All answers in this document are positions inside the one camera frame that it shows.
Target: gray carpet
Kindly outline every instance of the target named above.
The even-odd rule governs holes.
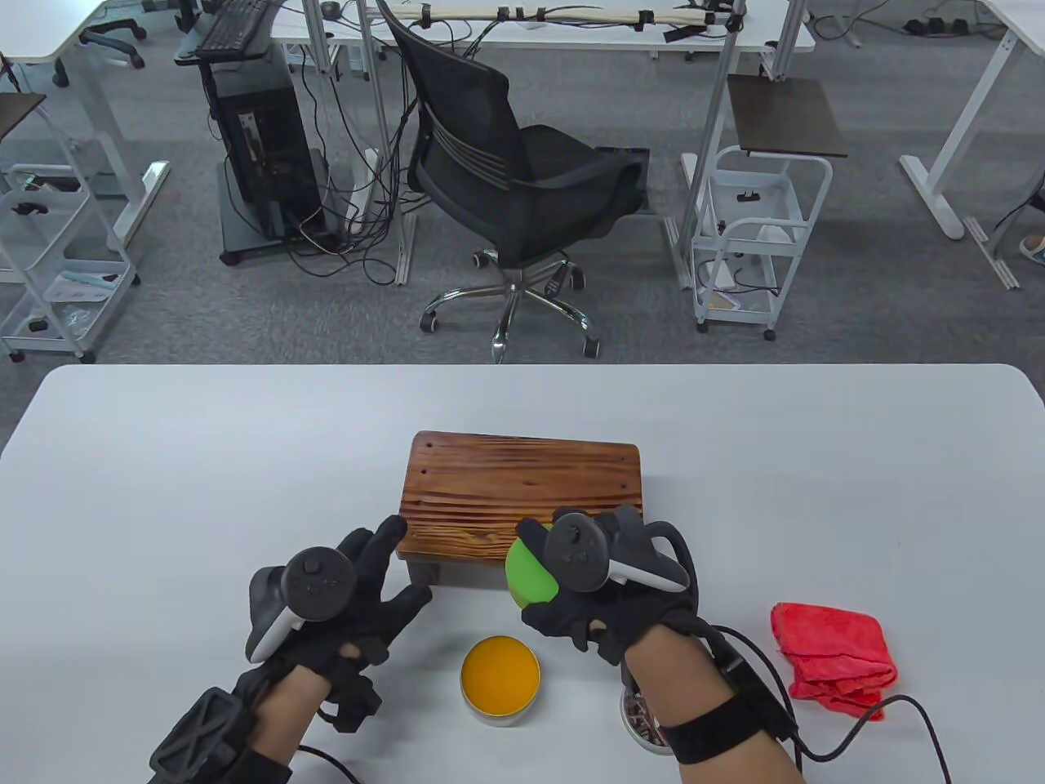
[[[132,248],[144,284],[103,338],[99,362],[488,361],[498,312],[493,302],[445,308],[435,336],[417,327],[434,294],[495,275],[468,262],[482,240],[433,207],[419,213],[413,274],[403,289],[374,286],[358,267],[318,280],[285,258],[222,266],[214,165],[223,147],[207,129],[199,74],[171,63],[179,33],[170,15],[148,15],[144,24],[147,68],[106,67],[103,75],[135,152],[142,160],[170,160],[172,174]],[[897,163],[904,153],[931,160],[994,44],[914,41],[872,29],[862,34],[863,49],[821,43],[796,59],[796,75],[825,80],[853,155],[836,165],[776,343],[765,343],[760,329],[724,324],[697,335],[690,296],[677,289],[657,224],[629,220],[574,253],[588,287],[572,299],[601,331],[601,362],[1002,362],[1045,389],[1045,270],[1015,260],[1023,290],[1005,292],[971,240],[956,244],[940,234]],[[598,52],[488,50],[481,56],[511,78],[520,123],[548,122],[590,143],[650,147],[653,200],[680,212],[678,155],[695,147],[713,57],[688,64],[681,56]],[[395,92],[396,59],[381,68],[388,92]],[[984,224],[1008,209],[1045,155],[1042,69],[1032,56],[1017,67],[949,191],[960,212]],[[28,77],[32,88],[47,89],[55,117],[86,137],[85,118],[70,94],[51,87],[49,71],[31,68]],[[369,89],[362,80],[343,82],[343,95],[373,136]],[[307,97],[302,107],[310,117]],[[336,114],[332,105],[331,111]],[[320,120],[326,125],[322,112]],[[727,140],[730,134],[727,129]],[[325,136],[331,159],[343,166],[347,141],[340,122]],[[32,123],[0,148],[5,163],[55,155]],[[1028,227],[1037,218],[1029,215]],[[6,305],[17,292],[2,289]],[[524,307],[508,359],[580,362],[580,348],[579,333],[559,317]],[[69,361],[33,354],[21,365],[0,363],[0,444],[43,376]]]

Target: green lid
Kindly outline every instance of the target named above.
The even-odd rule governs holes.
[[[508,576],[508,592],[520,608],[538,602],[550,602],[559,593],[559,583],[533,553],[527,550],[521,539],[515,539],[508,549],[505,574]]]

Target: metal container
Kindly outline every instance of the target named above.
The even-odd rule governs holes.
[[[661,754],[665,756],[672,754],[671,747],[667,743],[665,745],[653,743],[648,738],[645,738],[643,737],[642,734],[640,734],[640,731],[635,728],[634,724],[634,718],[632,716],[633,710],[629,711],[629,704],[631,702],[632,699],[635,699],[635,695],[633,695],[627,688],[625,688],[621,692],[621,719],[624,721],[624,725],[628,729],[628,735],[634,738],[635,742],[638,743],[638,745],[641,745],[647,752],[653,752],[653,754]],[[637,699],[642,700],[641,707],[643,709],[642,710],[643,715],[649,717],[649,720],[647,721],[648,724],[649,721],[652,721],[652,716],[646,709],[646,700],[643,699],[641,695],[637,696]]]
[[[532,660],[533,666],[536,668],[537,671],[537,683],[533,689],[533,693],[529,694],[527,699],[520,700],[521,705],[519,707],[515,708],[514,710],[508,713],[490,713],[484,711],[472,701],[472,697],[478,698],[478,695],[472,695],[472,697],[469,697],[468,692],[465,689],[464,685],[464,672],[465,668],[468,666],[468,661],[472,659],[472,656],[482,655],[483,646],[490,643],[490,641],[493,640],[510,640],[512,643],[518,645],[521,650],[525,650],[529,654],[529,658]],[[511,724],[514,724],[516,721],[522,718],[533,707],[533,704],[537,700],[537,694],[540,692],[540,681],[541,681],[540,662],[537,661],[537,656],[534,654],[534,652],[515,638],[506,637],[504,635],[488,637],[485,640],[475,643],[475,645],[472,646],[471,650],[468,651],[468,655],[464,658],[464,662],[461,664],[461,675],[460,675],[461,696],[464,697],[465,705],[468,706],[468,709],[475,715],[475,717],[483,723],[490,724],[491,727],[510,727]]]

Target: keyboard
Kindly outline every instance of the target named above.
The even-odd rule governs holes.
[[[196,47],[196,57],[212,62],[240,59],[268,10],[269,0],[225,0],[210,31]]]

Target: wooden box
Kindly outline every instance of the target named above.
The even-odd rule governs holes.
[[[399,557],[415,581],[442,562],[500,567],[524,517],[550,523],[573,506],[642,509],[633,444],[422,431],[414,438],[399,513],[410,524]]]

